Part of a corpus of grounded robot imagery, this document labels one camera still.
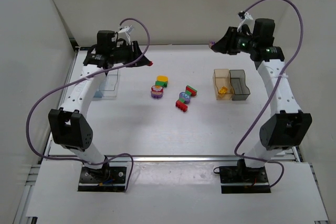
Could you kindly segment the red comb lego brick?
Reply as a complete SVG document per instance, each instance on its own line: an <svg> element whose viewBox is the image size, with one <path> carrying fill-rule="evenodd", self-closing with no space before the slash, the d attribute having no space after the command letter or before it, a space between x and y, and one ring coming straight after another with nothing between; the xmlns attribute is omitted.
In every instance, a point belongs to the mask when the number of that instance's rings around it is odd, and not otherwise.
<svg viewBox="0 0 336 224"><path fill-rule="evenodd" d="M180 100L176 101L175 106L183 112L186 112L188 109L188 106Z"/></svg>

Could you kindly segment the purple flower lego piece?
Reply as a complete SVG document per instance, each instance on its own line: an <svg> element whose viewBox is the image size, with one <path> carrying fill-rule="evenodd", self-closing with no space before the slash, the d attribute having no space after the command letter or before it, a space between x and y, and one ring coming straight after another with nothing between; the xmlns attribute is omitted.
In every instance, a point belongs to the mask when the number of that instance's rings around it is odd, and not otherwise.
<svg viewBox="0 0 336 224"><path fill-rule="evenodd" d="M181 92L179 94L179 101L183 102L184 104L189 104L191 101L191 93L189 91Z"/></svg>

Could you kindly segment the purple round lego piece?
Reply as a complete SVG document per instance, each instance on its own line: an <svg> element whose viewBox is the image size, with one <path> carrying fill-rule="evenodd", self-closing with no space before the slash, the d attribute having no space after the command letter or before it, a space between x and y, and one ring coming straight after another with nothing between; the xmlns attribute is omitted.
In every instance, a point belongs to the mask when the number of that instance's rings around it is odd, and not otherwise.
<svg viewBox="0 0 336 224"><path fill-rule="evenodd" d="M209 47L210 47L210 48L212 48L214 45L215 45L215 42L214 42L214 41L210 41L210 42L209 42Z"/></svg>

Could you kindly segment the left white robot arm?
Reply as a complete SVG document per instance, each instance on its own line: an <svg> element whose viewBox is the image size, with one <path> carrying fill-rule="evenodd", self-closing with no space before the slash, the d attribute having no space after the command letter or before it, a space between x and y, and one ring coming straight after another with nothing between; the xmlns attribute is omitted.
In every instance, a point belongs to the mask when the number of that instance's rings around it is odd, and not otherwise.
<svg viewBox="0 0 336 224"><path fill-rule="evenodd" d="M131 67L151 66L153 63L142 55L137 41L132 41L132 27L125 26L118 32L100 30L97 43L92 45L83 61L82 82L75 84L70 96L59 109L49 111L48 119L53 140L73 152L84 163L94 179L103 182L109 178L107 158L93 144L93 130L86 120L89 105L106 78L104 70L115 64Z"/></svg>

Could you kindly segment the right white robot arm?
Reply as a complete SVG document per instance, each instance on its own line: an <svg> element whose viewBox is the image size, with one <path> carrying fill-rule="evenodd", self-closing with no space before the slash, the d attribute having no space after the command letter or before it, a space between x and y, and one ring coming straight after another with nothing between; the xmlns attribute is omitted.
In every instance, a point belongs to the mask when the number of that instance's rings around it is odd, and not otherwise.
<svg viewBox="0 0 336 224"><path fill-rule="evenodd" d="M254 28L244 24L230 26L225 35L214 45L212 51L236 55L250 55L264 83L271 109L270 118L259 130L259 141L245 154L239 155L238 173L262 168L279 152L298 146L311 123L312 116L304 113L296 102L285 73L285 57L280 47L274 46L275 22L268 18L255 20Z"/></svg>

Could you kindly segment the yellow rounded lego brick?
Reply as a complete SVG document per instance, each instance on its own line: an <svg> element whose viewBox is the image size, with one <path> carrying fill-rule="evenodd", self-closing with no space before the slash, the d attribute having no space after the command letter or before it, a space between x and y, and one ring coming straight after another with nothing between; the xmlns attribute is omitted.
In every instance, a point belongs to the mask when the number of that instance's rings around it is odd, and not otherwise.
<svg viewBox="0 0 336 224"><path fill-rule="evenodd" d="M157 76L156 80L159 82L166 82L166 83L168 83L169 81L167 76Z"/></svg>

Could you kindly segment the clear transparent container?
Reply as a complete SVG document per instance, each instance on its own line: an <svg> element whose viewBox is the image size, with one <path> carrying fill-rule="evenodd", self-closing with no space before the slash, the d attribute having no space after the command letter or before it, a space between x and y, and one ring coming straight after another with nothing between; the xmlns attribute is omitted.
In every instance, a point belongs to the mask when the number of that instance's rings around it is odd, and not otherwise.
<svg viewBox="0 0 336 224"><path fill-rule="evenodd" d="M110 71L99 87L99 98L115 100L118 95L120 70Z"/></svg>

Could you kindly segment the amber transparent container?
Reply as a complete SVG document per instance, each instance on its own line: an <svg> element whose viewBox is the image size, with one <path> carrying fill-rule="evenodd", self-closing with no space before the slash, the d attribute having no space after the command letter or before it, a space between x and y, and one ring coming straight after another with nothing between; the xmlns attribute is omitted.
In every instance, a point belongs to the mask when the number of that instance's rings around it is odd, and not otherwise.
<svg viewBox="0 0 336 224"><path fill-rule="evenodd" d="M229 69L214 69L213 84L214 84L216 100L231 100L232 99L233 88L230 83ZM224 95L220 95L218 93L218 90L223 86L226 86L228 88L228 92Z"/></svg>

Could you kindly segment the smoky grey transparent container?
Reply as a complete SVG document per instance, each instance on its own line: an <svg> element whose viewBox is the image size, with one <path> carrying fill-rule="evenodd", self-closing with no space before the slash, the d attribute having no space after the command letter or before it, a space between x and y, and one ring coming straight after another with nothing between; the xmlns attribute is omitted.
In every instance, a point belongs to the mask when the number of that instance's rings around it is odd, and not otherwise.
<svg viewBox="0 0 336 224"><path fill-rule="evenodd" d="M233 88L233 101L245 101L250 95L250 89L246 85L244 70L230 70L230 83Z"/></svg>

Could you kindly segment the blue container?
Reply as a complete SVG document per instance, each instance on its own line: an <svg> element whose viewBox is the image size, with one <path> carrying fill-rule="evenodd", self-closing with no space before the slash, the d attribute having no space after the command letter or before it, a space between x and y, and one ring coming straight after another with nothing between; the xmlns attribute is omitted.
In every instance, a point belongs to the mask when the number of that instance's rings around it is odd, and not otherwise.
<svg viewBox="0 0 336 224"><path fill-rule="evenodd" d="M103 92L101 90L98 90L95 92L94 98L102 98L103 97Z"/></svg>

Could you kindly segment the aluminium table frame rail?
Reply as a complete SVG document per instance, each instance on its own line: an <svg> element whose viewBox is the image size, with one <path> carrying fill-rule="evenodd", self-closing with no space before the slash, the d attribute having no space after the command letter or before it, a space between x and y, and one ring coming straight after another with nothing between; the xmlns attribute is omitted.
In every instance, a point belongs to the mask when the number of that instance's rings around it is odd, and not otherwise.
<svg viewBox="0 0 336 224"><path fill-rule="evenodd" d="M294 162L303 162L303 158L301 155L300 148L298 146L291 147L287 150L285 150L285 157L288 160L294 161Z"/></svg>

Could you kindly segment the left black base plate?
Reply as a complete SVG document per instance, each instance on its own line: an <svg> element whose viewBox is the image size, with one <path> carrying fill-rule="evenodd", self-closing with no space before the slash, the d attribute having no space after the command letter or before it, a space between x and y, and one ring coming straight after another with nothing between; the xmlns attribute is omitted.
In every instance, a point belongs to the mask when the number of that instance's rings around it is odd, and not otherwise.
<svg viewBox="0 0 336 224"><path fill-rule="evenodd" d="M134 161L130 165L104 164L101 169L81 168L78 191L125 193L128 189Z"/></svg>

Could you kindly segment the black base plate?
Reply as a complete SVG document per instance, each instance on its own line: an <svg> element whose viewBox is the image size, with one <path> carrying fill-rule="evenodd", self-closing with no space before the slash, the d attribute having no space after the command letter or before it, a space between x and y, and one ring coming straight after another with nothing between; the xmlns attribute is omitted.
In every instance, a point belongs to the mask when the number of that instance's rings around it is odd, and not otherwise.
<svg viewBox="0 0 336 224"><path fill-rule="evenodd" d="M101 169L81 168L78 191L125 193L128 189L134 161L130 165L104 164Z"/></svg>
<svg viewBox="0 0 336 224"><path fill-rule="evenodd" d="M222 194L271 193L265 167L250 168L243 159L235 166L219 166L213 169L219 175Z"/></svg>

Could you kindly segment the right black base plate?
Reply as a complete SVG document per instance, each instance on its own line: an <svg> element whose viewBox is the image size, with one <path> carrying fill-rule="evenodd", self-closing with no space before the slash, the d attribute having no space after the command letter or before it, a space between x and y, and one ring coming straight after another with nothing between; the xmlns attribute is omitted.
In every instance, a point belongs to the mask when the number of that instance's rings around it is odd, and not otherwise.
<svg viewBox="0 0 336 224"><path fill-rule="evenodd" d="M219 166L213 169L219 175L222 194L271 193L265 167L250 168L243 159L235 166Z"/></svg>

